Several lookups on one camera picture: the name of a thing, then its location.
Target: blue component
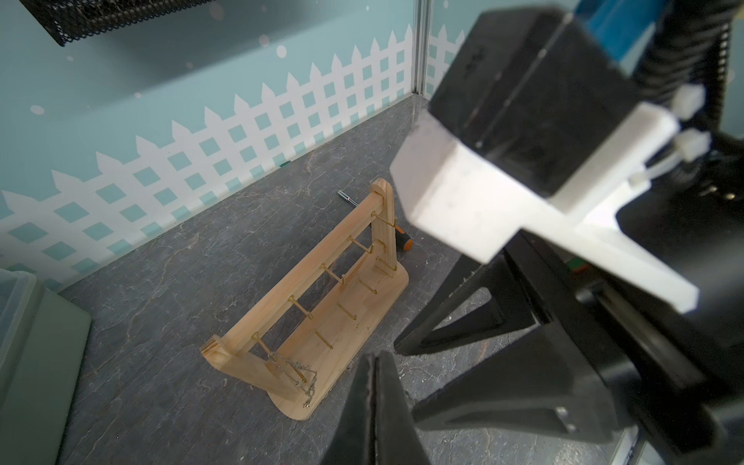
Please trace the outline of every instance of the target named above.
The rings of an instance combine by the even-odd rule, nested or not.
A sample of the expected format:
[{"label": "blue component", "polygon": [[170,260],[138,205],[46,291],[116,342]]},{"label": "blue component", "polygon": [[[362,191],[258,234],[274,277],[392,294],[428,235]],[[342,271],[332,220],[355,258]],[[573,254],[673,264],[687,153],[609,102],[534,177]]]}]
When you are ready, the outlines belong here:
[{"label": "blue component", "polygon": [[648,26],[659,18],[667,0],[581,0],[575,15],[605,52],[619,62]]}]

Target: brass hook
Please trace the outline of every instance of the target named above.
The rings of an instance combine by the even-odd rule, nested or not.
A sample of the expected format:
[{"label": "brass hook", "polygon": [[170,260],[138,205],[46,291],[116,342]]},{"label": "brass hook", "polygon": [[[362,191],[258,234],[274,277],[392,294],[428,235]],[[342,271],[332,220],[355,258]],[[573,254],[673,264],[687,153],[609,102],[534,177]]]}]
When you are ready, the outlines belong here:
[{"label": "brass hook", "polygon": [[310,313],[307,310],[305,310],[305,307],[301,306],[300,303],[295,300],[295,296],[294,295],[290,295],[289,298],[286,299],[286,301],[287,302],[291,302],[294,305],[296,305],[297,308],[300,309],[302,311],[302,313],[304,313],[307,318],[310,318],[312,320],[312,313]]},{"label": "brass hook", "polygon": [[351,236],[349,236],[348,240],[350,240],[351,242],[353,242],[353,243],[357,244],[357,245],[358,245],[359,247],[361,247],[361,248],[362,248],[362,249],[363,249],[363,250],[364,250],[365,252],[367,252],[368,254],[371,254],[371,253],[372,253],[372,251],[374,250],[374,244],[372,244],[372,245],[370,246],[370,248],[366,248],[366,247],[364,247],[364,246],[363,246],[362,244],[360,244],[359,242],[357,242],[357,240],[356,240],[356,239],[354,239],[354,238],[353,238],[353,237],[351,237]]},{"label": "brass hook", "polygon": [[360,283],[362,283],[362,285],[363,285],[364,287],[366,287],[367,289],[369,289],[369,290],[370,290],[370,292],[372,292],[373,294],[376,294],[376,293],[377,293],[377,289],[372,289],[372,288],[370,287],[370,285],[369,285],[369,284],[367,284],[367,283],[365,283],[365,282],[364,282],[364,281],[363,281],[363,280],[362,280],[361,278],[357,278],[357,279],[359,280],[359,282],[360,282]]},{"label": "brass hook", "polygon": [[321,336],[321,334],[318,331],[315,331],[315,335],[321,339],[321,341],[325,342],[325,344],[328,346],[329,349],[333,349],[333,346],[325,340],[325,337]]},{"label": "brass hook", "polygon": [[349,310],[346,310],[343,305],[341,304],[336,304],[336,305],[338,305],[341,310],[344,310],[344,313],[349,315],[349,318],[351,318],[352,320],[356,320],[356,315],[352,315],[351,312],[349,312]]},{"label": "brass hook", "polygon": [[398,219],[397,219],[397,217],[395,219],[393,219],[393,222],[389,222],[385,218],[382,218],[380,215],[378,215],[375,212],[372,212],[372,214],[370,216],[379,219],[380,221],[382,221],[383,223],[385,223],[386,225],[388,225],[388,226],[390,226],[392,228],[395,228],[398,225]]},{"label": "brass hook", "polygon": [[[251,339],[255,339],[258,342],[258,344],[266,351],[266,353],[268,353],[269,358],[271,360],[274,360],[274,363],[279,363],[277,358],[274,356],[274,353],[269,349],[269,347],[266,344],[263,343],[263,341],[261,340],[261,337],[259,337],[258,335],[258,332],[253,333],[253,336],[251,336]],[[300,371],[294,365],[292,365],[291,363],[288,363],[288,365],[292,367],[292,369],[295,371],[296,374],[300,375],[300,379],[302,379],[302,382],[307,382],[307,378],[305,378],[305,376],[302,376],[302,373],[300,373]]]},{"label": "brass hook", "polygon": [[321,263],[321,268],[322,268],[322,269],[323,269],[323,270],[324,270],[324,271],[325,271],[326,273],[328,273],[329,275],[333,276],[333,278],[334,278],[335,280],[337,280],[337,281],[338,281],[339,283],[341,283],[341,284],[346,284],[346,275],[341,275],[341,277],[339,278],[338,276],[336,276],[336,273],[334,273],[334,272],[330,271],[330,269],[328,269],[328,267],[327,267],[327,266],[325,266],[325,263]]},{"label": "brass hook", "polygon": [[395,262],[395,268],[388,265],[387,262],[385,262],[382,258],[378,257],[377,260],[381,261],[383,265],[387,266],[389,269],[393,270],[394,272],[398,271],[398,262]]}]

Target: green bin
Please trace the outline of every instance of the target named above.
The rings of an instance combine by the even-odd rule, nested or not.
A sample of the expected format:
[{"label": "green bin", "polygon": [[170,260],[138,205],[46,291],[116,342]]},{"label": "green bin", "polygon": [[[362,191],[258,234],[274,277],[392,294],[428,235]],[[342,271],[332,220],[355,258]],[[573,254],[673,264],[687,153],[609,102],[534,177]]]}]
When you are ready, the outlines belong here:
[{"label": "green bin", "polygon": [[0,269],[0,463],[54,465],[91,316]]}]

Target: white lattice pattern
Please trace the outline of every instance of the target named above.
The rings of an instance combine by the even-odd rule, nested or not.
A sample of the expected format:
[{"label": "white lattice pattern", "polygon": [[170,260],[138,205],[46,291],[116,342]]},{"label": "white lattice pattern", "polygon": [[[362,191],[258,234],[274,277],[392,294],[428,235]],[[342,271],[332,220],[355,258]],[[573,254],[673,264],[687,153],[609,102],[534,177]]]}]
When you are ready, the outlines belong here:
[{"label": "white lattice pattern", "polygon": [[411,90],[412,32],[351,64],[334,55],[325,76],[313,64],[287,92],[263,84],[262,102],[235,96],[235,115],[205,108],[206,127],[173,121],[172,144],[136,136],[140,155],[122,164],[96,153],[100,176],[87,182],[53,172],[59,194],[41,202],[3,192],[14,213],[0,219],[0,267],[32,271],[62,289],[353,126]]},{"label": "white lattice pattern", "polygon": [[465,42],[465,32],[460,31],[455,43],[447,40],[447,29],[444,25],[439,30],[439,36],[429,36],[429,50],[426,55],[426,86],[423,96],[432,98],[439,83],[442,82],[444,73],[458,54],[460,47]]}]

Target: wooden upright post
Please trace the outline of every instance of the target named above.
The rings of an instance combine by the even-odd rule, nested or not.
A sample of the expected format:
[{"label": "wooden upright post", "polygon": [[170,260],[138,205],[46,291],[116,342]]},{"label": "wooden upright post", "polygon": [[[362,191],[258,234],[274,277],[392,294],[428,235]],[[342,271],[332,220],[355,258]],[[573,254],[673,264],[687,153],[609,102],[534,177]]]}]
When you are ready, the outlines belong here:
[{"label": "wooden upright post", "polygon": [[266,367],[266,363],[252,353],[244,353],[239,356],[230,353],[219,336],[212,336],[202,346],[202,355],[217,370],[250,383],[266,392],[288,400],[293,400],[301,394],[301,391],[289,379],[285,376],[275,376]]},{"label": "wooden upright post", "polygon": [[[378,213],[372,220],[372,243],[380,241],[385,250],[380,254],[379,259],[384,260],[390,268],[394,269],[398,264],[395,252],[395,200],[393,198],[393,186],[384,179],[377,179],[371,186],[370,192],[378,193],[382,196],[382,212]],[[383,268],[385,264],[378,265],[385,273],[389,269]]]}]

